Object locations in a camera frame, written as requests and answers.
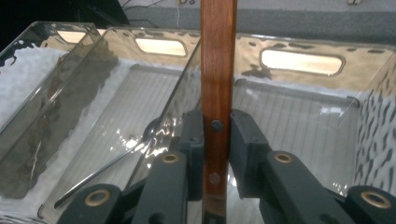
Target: black plastic part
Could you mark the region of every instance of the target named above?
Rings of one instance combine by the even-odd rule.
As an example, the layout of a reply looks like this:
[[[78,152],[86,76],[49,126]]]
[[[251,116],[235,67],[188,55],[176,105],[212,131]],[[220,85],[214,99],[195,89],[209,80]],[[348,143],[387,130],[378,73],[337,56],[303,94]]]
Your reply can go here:
[[[179,149],[187,157],[189,201],[202,199],[204,171],[204,119],[199,110],[192,110],[183,117]]]
[[[126,188],[121,194],[122,208],[125,213],[122,223],[130,223],[134,218],[137,204],[139,203],[140,196],[142,195],[143,188],[145,187],[146,179],[143,179],[129,188]]]
[[[260,213],[262,213],[262,220],[265,224],[286,224],[287,219],[281,209],[269,203],[267,200],[260,199]]]
[[[245,112],[231,114],[231,148],[229,162],[233,168],[240,198],[260,198],[262,176],[259,163],[271,152],[267,139],[254,119]]]
[[[354,223],[303,163],[289,152],[268,153],[261,170],[288,223]]]
[[[133,224],[186,223],[187,160],[180,152],[163,153],[151,165]]]
[[[364,192],[368,193],[365,198],[372,203],[363,199]],[[381,189],[369,186],[351,188],[346,196],[346,210],[357,223],[396,223],[396,198]]]
[[[108,190],[110,198],[100,205],[89,206],[86,204],[86,198],[96,190]],[[84,189],[69,204],[67,209],[61,215],[58,224],[70,223],[120,223],[123,213],[120,208],[120,189],[113,185],[98,184]]]

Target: clear plastic bin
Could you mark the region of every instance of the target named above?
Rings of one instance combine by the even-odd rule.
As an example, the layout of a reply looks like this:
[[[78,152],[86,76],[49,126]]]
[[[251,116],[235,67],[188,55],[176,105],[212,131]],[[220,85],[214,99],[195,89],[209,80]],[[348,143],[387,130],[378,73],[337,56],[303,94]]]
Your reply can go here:
[[[109,29],[73,68],[52,102],[75,124],[37,182],[57,176],[38,211],[45,221],[55,223],[70,202],[54,209],[59,197],[159,117],[149,146],[87,186],[123,189],[147,176],[152,159],[180,136],[183,113],[200,107],[198,42],[193,31]],[[324,187],[346,195],[372,185],[396,195],[395,64],[387,46],[237,35],[233,108],[248,112],[274,150],[297,155]],[[228,221],[262,223],[259,201],[239,199],[231,169],[228,179]],[[189,203],[188,223],[201,223],[200,202]]]

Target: wooden stick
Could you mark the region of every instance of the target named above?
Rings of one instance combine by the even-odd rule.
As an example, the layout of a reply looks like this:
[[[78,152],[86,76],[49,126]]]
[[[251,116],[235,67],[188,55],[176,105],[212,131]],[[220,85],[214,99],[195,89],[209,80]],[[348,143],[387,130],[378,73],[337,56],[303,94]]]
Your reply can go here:
[[[203,222],[217,219],[217,223],[225,223],[226,218],[235,23],[236,0],[201,1]]]

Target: bolt hole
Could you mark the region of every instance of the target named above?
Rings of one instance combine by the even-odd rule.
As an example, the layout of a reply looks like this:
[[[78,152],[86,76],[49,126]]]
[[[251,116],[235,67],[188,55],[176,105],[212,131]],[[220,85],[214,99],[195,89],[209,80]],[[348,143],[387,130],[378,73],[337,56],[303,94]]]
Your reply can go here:
[[[329,214],[321,214],[319,216],[320,221],[326,224],[339,224],[340,222],[335,218],[330,216]]]
[[[148,219],[149,224],[163,224],[165,221],[165,215],[162,213],[155,213]]]
[[[166,163],[173,163],[176,161],[178,161],[178,155],[176,155],[176,154],[168,154],[163,157],[163,162],[166,162]]]
[[[287,154],[283,154],[283,153],[278,153],[275,155],[275,159],[277,161],[283,162],[283,163],[289,163],[292,161],[292,157],[287,155]]]

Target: textured plastic surface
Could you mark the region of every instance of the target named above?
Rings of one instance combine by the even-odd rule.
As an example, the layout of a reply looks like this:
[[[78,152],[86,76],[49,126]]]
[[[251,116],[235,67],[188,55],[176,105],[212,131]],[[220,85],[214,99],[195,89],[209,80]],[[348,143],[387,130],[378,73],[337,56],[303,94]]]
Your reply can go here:
[[[83,38],[70,43],[58,31]],[[0,218],[35,217],[48,196],[38,178],[76,124],[57,95],[99,37],[88,23],[35,22],[0,53]]]

